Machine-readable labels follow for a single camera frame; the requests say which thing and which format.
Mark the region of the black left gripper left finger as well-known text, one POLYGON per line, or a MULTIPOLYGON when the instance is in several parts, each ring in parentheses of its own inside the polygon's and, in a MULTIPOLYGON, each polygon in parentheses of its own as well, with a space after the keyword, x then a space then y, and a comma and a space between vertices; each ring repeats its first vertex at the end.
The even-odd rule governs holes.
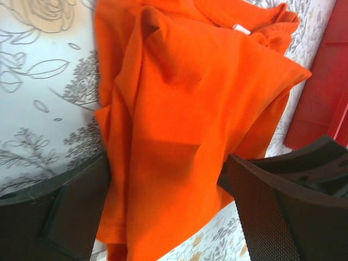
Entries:
POLYGON ((1 196, 1 260, 89 260, 109 184, 102 153, 1 196))

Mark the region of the orange t shirt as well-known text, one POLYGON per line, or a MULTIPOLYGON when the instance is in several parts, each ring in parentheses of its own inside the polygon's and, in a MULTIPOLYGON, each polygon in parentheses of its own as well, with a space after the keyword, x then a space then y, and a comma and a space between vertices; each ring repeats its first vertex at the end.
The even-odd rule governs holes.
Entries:
POLYGON ((157 260, 232 202, 218 185, 227 156, 264 157, 310 76, 285 56, 299 23, 286 3, 97 2, 109 260, 157 260))

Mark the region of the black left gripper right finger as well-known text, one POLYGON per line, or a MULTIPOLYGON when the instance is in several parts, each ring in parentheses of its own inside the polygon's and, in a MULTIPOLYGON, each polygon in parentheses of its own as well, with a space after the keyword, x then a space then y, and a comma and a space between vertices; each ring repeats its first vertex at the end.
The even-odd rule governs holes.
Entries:
POLYGON ((251 260, 347 260, 347 148, 332 138, 265 159, 230 154, 219 185, 251 260))

